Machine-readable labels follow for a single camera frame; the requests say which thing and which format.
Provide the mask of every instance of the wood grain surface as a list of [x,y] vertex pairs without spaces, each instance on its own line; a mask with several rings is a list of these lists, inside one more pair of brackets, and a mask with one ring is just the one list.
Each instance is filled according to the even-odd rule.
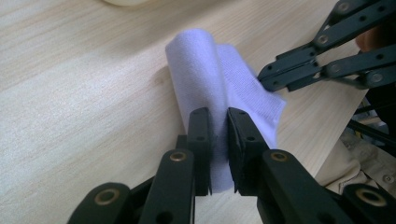
[[[184,133],[164,47],[203,28],[259,72],[308,42],[332,0],[0,3],[0,223],[65,223],[106,182],[153,176]],[[354,43],[322,57],[357,53]],[[315,175],[365,91],[323,81],[280,93],[279,148]],[[197,198],[196,223],[261,223],[254,198]]]

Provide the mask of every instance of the light wood surface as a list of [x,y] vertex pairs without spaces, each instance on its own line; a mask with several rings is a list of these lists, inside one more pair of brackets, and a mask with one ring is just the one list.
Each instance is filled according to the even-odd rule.
[[[257,72],[313,38],[332,0],[0,3],[0,223],[65,223],[106,182],[153,176],[183,133],[164,47],[204,28]],[[355,54],[353,43],[324,61]],[[315,175],[364,95],[321,82],[288,101],[279,148]],[[261,223],[254,198],[197,198],[196,223]]]

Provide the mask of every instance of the folded fabric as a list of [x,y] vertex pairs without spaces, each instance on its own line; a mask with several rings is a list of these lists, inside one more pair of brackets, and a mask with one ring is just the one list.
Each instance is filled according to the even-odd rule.
[[213,192],[233,185],[228,165],[227,109],[249,113],[269,148],[276,148],[276,127],[286,102],[266,91],[231,45],[217,45],[201,29],[185,31],[166,47],[166,57],[185,130],[190,112],[208,107],[216,136],[211,161]]

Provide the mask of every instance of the metal rivet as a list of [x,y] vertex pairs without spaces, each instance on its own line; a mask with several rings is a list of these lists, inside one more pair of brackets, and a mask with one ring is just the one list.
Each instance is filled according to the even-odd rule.
[[170,156],[171,161],[184,161],[186,158],[187,155],[184,152],[174,152]]
[[382,81],[383,78],[384,78],[384,77],[383,77],[381,74],[376,73],[376,74],[374,74],[374,75],[372,76],[371,80],[372,80],[373,82],[380,82],[380,81]]
[[332,65],[332,72],[336,73],[341,70],[341,66],[339,64]]
[[356,196],[372,206],[383,207],[387,205],[387,201],[385,201],[382,195],[370,189],[357,189]]
[[395,178],[391,175],[384,175],[383,180],[388,184],[395,182]]
[[340,11],[347,11],[349,9],[349,3],[341,3],[340,6],[338,6],[338,9]]
[[281,152],[273,152],[271,153],[271,158],[274,161],[286,161],[288,159],[288,156],[286,156],[286,154]]
[[318,38],[319,44],[326,44],[328,40],[329,40],[329,37],[327,37],[326,35],[321,35]]
[[114,203],[120,197],[120,191],[117,189],[104,189],[95,196],[95,202],[98,205],[108,205]]

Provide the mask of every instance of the white cloth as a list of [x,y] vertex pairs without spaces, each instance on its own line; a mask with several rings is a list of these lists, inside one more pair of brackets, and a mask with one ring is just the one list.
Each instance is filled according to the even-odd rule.
[[185,130],[190,112],[208,107],[216,136],[211,162],[213,192],[233,185],[228,165],[227,109],[249,113],[269,148],[276,148],[276,127],[286,102],[266,91],[231,45],[217,45],[212,35],[193,29],[166,47],[177,102]]

